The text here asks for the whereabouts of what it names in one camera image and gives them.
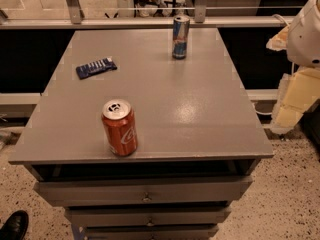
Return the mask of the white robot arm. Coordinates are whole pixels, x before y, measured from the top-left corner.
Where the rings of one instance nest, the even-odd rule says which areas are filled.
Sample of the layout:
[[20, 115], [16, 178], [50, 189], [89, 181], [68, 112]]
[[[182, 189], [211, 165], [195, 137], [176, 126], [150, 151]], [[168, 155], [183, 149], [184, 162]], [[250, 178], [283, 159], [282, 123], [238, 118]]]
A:
[[298, 66], [280, 80], [273, 107], [271, 131], [285, 134], [320, 99], [320, 0], [308, 0], [294, 17], [266, 44], [270, 50], [285, 50], [287, 59]]

